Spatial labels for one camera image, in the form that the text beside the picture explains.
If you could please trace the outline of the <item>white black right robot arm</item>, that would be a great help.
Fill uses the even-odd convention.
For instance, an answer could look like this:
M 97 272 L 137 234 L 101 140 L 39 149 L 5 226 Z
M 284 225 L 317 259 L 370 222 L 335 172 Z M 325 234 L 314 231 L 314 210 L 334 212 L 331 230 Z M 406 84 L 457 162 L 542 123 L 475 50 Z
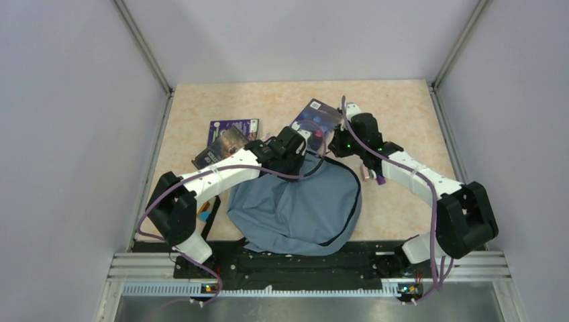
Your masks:
M 401 276 L 412 276 L 425 261 L 463 258 L 498 236 L 495 214 L 483 185 L 440 175 L 398 144 L 383 140 L 372 114 L 345 115 L 328 148 L 338 158 L 358 156 L 377 177 L 400 184 L 431 207 L 429 231 L 408 239 L 395 250 L 393 266 Z

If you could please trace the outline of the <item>blue grey backpack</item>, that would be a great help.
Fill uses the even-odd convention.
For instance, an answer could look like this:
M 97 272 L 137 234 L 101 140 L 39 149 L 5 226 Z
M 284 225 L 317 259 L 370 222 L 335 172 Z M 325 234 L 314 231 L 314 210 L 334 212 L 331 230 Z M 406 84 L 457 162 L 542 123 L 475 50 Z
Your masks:
M 266 174 L 231 190 L 227 215 L 253 252 L 327 256 L 350 240 L 362 210 L 362 185 L 345 164 L 307 154 L 297 182 Z

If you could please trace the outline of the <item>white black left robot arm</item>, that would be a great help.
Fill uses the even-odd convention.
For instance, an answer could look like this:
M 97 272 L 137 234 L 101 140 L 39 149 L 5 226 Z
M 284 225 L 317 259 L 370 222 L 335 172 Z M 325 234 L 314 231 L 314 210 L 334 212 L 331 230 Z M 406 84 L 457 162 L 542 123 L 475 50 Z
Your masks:
M 299 180 L 311 132 L 298 125 L 286 126 L 267 141 L 248 142 L 231 156 L 190 174 L 163 174 L 144 217 L 159 231 L 174 251 L 190 258 L 189 267 L 199 277 L 215 269 L 212 249 L 197 227 L 201 206 L 242 182 L 263 174 Z

